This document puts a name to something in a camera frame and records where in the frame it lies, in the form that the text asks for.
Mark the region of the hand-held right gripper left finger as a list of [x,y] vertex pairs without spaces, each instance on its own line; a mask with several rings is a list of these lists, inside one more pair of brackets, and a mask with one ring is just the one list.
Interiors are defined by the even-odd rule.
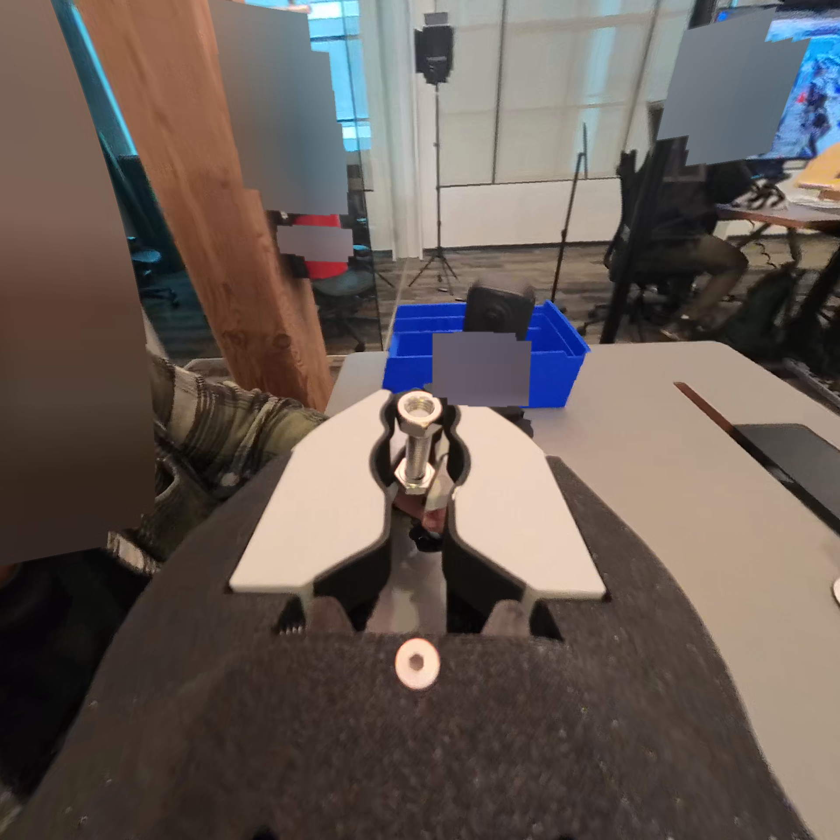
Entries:
[[372,604],[391,572],[392,394],[378,391],[332,416],[292,450],[238,565],[237,594],[309,604],[329,596],[350,613]]

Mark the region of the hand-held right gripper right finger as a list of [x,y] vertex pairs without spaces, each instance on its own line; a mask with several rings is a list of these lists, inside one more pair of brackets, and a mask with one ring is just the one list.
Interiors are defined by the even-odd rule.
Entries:
[[543,450],[488,407],[456,409],[459,467],[443,544],[447,592],[475,611],[500,601],[601,601],[606,585]]

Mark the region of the silver hex bolt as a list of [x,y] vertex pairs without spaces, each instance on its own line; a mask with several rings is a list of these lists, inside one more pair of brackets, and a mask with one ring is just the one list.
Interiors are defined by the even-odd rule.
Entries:
[[430,461],[434,432],[424,436],[407,435],[404,455],[397,462],[394,477],[409,497],[425,496],[431,489],[435,467]]

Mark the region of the blue plastic parts bin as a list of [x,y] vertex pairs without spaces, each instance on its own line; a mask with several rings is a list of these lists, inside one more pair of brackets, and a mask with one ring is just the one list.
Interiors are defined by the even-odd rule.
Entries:
[[[466,304],[411,303],[395,312],[382,386],[393,393],[432,382],[433,334],[460,332]],[[535,306],[528,327],[531,370],[528,408],[562,408],[590,347],[551,301]]]

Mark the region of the person's left hand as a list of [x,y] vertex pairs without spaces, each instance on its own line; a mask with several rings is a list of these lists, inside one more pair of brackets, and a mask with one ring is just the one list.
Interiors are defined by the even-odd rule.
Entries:
[[408,495],[403,490],[396,493],[393,507],[408,516],[415,522],[419,522],[423,529],[434,534],[441,534],[445,530],[447,515],[446,506],[430,507],[426,497]]

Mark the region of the black office chair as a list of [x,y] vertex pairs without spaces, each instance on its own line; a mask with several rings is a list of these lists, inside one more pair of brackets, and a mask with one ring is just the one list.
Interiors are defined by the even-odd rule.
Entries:
[[[632,218],[636,209],[637,197],[642,183],[642,176],[637,171],[637,151],[620,153],[616,167],[621,196],[621,215],[612,241],[604,254],[603,265],[608,278],[615,282],[613,268],[624,255],[629,238]],[[642,329],[643,324],[663,327],[677,311],[692,298],[698,274],[690,271],[662,272],[646,269],[632,278],[628,295],[626,315],[630,323]]]

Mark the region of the dark backpack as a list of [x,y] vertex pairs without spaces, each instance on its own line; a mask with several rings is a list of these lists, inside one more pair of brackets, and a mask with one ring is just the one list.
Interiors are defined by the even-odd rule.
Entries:
[[721,325],[715,341],[752,361],[776,356],[802,272],[793,262],[772,269],[748,290],[738,309]]

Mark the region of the black light panel on stand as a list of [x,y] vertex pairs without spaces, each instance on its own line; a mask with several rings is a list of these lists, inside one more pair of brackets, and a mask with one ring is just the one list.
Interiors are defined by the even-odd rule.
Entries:
[[454,67],[455,30],[448,21],[446,12],[425,14],[423,27],[414,30],[415,72],[434,89],[434,155],[435,155],[435,216],[436,240],[432,254],[409,283],[414,283],[436,271],[437,290],[456,299],[453,280],[457,275],[450,265],[443,247],[442,229],[442,182],[440,172],[440,88],[444,85]]

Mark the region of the black rectangular table panel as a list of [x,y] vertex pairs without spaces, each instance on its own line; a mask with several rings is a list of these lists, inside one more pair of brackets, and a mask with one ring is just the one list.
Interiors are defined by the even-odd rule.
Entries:
[[739,424],[732,432],[745,451],[838,532],[838,447],[801,424]]

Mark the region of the wooden desk with black legs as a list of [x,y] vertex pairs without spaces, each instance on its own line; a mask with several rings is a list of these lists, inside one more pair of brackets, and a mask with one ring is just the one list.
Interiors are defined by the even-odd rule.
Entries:
[[[749,236],[749,240],[760,238],[765,228],[783,227],[787,231],[787,240],[791,252],[789,262],[795,263],[801,271],[801,279],[794,300],[791,302],[790,318],[784,326],[779,352],[770,360],[757,362],[798,361],[804,363],[815,375],[824,375],[829,378],[838,377],[838,308],[834,309],[832,315],[828,315],[827,307],[831,299],[838,298],[839,249],[835,248],[831,258],[818,274],[810,290],[803,299],[799,300],[797,294],[805,272],[800,267],[802,254],[796,240],[796,233],[802,230],[810,230],[838,239],[838,212],[826,212],[812,206],[786,204],[784,206],[761,208],[760,210],[724,207],[722,214],[731,219],[759,223],[759,229]],[[711,334],[713,340],[715,340],[721,325],[713,330]]]

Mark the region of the person's black trousers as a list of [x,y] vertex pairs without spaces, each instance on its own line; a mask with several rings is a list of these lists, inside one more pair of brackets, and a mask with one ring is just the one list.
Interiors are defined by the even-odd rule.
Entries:
[[1,592],[2,783],[31,795],[149,577],[98,550],[19,565]]

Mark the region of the wooden pillar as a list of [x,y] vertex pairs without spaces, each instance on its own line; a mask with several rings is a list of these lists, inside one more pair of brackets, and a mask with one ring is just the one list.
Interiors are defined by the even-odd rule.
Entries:
[[316,303],[245,187],[208,2],[77,6],[230,373],[324,410],[333,380]]

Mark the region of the small wooden tablet board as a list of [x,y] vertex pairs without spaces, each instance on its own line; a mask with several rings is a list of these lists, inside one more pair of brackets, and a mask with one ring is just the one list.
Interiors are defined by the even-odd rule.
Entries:
[[810,160],[795,185],[802,190],[839,192],[839,142]]

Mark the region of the black metal post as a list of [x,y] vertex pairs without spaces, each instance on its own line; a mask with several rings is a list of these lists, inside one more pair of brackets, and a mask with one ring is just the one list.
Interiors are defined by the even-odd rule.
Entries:
[[624,303],[620,301],[620,292],[623,291],[623,280],[622,280],[622,260],[624,255],[619,252],[619,243],[622,240],[622,234],[624,232],[624,228],[626,226],[626,210],[628,205],[628,200],[626,197],[627,193],[627,162],[626,157],[629,155],[628,150],[628,141],[630,138],[630,134],[634,125],[635,113],[637,110],[637,105],[639,103],[640,96],[644,91],[644,78],[647,70],[648,65],[648,58],[650,55],[650,50],[653,44],[653,38],[655,33],[655,27],[657,24],[657,18],[659,14],[659,10],[661,8],[662,2],[661,1],[653,1],[652,2],[652,10],[650,13],[650,21],[647,27],[647,33],[644,40],[644,48],[642,51],[642,55],[640,58],[640,62],[637,68],[637,72],[635,74],[634,82],[633,82],[633,89],[632,89],[632,97],[630,100],[630,104],[628,107],[628,112],[626,116],[626,126],[624,128],[623,133],[623,141],[621,146],[621,151],[619,153],[618,164],[616,166],[616,176],[619,180],[619,196],[621,198],[621,208],[620,208],[620,215],[619,215],[619,222],[616,228],[615,235],[611,242],[609,251],[609,260],[606,260],[604,265],[608,269],[608,276],[612,283],[612,295],[610,298],[610,302],[607,306],[605,320],[602,327],[602,336],[600,338],[600,343],[614,343],[615,338],[617,336],[618,329],[621,325],[623,311],[624,311]]

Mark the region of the large wall display screen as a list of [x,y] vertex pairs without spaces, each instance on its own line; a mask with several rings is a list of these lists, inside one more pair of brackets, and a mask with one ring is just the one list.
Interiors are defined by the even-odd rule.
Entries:
[[839,13],[777,9],[767,41],[807,47],[764,159],[809,161],[839,141]]

